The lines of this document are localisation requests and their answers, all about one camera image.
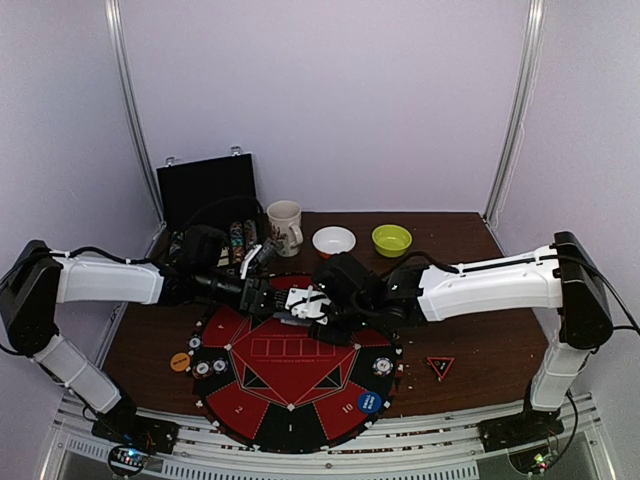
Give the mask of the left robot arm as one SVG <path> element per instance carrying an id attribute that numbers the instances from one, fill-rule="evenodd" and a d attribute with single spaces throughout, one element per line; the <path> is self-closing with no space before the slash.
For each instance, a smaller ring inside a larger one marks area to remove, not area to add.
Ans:
<path id="1" fill-rule="evenodd" d="M 175 306 L 209 300 L 258 316 L 284 310 L 288 291 L 251 275 L 270 258 L 273 245 L 256 245 L 232 275 L 217 267 L 227 243 L 223 231 L 205 225 L 179 233 L 159 259 L 122 258 L 93 246 L 53 250 L 32 240 L 1 279 L 1 319 L 9 341 L 3 350 L 37 363 L 105 416 L 106 429 L 121 443 L 133 444 L 144 433 L 135 405 L 60 333 L 56 307 L 81 301 Z"/>

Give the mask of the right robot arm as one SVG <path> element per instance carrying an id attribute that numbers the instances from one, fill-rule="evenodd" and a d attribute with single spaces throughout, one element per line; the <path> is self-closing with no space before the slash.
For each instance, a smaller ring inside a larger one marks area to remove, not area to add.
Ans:
<path id="1" fill-rule="evenodd" d="M 329 257 L 313 272 L 323 296 L 310 335 L 346 345 L 353 332 L 390 334 L 420 322 L 522 308 L 556 310 L 560 326 L 530 381 L 528 407 L 513 419 L 519 440 L 535 440 L 551 424 L 588 355 L 613 334 L 605 283 L 578 238 L 557 232 L 548 246 L 511 257 L 424 267 L 400 261 L 379 276 L 349 253 Z"/>

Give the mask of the grey card deck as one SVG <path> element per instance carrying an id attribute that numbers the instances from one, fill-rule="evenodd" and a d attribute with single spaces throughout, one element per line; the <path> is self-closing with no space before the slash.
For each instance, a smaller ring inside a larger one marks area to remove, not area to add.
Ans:
<path id="1" fill-rule="evenodd" d="M 312 323 L 310 319 L 299 318 L 286 311 L 276 312 L 273 314 L 273 317 L 281 323 L 289 325 L 309 325 Z"/>

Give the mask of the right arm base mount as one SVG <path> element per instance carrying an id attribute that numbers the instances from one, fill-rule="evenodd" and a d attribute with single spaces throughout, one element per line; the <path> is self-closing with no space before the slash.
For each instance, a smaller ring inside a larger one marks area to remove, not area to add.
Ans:
<path id="1" fill-rule="evenodd" d="M 523 410 L 514 415 L 481 421 L 477 428 L 485 452 L 542 441 L 550 434 L 559 435 L 564 432 L 558 411 Z"/>

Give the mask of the stack of poker chips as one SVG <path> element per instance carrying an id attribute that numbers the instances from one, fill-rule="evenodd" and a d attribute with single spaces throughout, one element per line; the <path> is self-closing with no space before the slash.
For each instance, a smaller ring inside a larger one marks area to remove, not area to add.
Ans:
<path id="1" fill-rule="evenodd" d="M 372 372 L 375 376 L 386 377 L 393 371 L 394 363 L 387 357 L 376 358 L 372 365 Z"/>

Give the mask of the blue small blind button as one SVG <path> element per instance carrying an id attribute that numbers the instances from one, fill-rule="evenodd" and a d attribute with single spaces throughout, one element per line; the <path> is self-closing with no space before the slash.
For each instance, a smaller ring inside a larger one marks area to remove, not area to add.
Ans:
<path id="1" fill-rule="evenodd" d="M 382 407 L 382 398 L 376 392 L 365 391 L 358 396 L 357 407 L 367 415 L 377 413 Z"/>

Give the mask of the orange big blind button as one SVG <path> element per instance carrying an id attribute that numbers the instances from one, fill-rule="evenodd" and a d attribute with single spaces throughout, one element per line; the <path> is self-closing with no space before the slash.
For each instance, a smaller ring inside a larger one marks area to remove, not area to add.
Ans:
<path id="1" fill-rule="evenodd" d="M 170 368 L 173 372 L 187 372 L 191 366 L 191 356 L 185 352 L 174 354 L 170 359 Z"/>

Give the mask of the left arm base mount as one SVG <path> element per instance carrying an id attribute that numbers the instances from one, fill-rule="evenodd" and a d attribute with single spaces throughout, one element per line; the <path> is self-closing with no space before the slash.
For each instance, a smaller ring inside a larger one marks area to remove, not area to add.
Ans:
<path id="1" fill-rule="evenodd" d="M 175 422 L 145 417 L 136 413 L 99 414 L 94 421 L 93 436 L 134 447 L 148 454 L 171 454 L 179 425 Z"/>

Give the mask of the poker chip stack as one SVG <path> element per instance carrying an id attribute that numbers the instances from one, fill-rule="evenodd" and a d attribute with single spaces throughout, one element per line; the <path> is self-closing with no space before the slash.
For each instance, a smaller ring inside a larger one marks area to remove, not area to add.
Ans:
<path id="1" fill-rule="evenodd" d="M 212 362 L 212 371 L 216 375 L 225 373 L 228 370 L 228 362 L 222 358 L 218 358 Z"/>
<path id="2" fill-rule="evenodd" d="M 197 380 L 205 379 L 213 373 L 213 368 L 208 361 L 199 361 L 194 365 L 192 373 Z"/>
<path id="3" fill-rule="evenodd" d="M 188 341 L 188 346 L 190 349 L 197 350 L 201 347 L 202 341 L 200 337 L 194 336 L 191 337 Z"/>

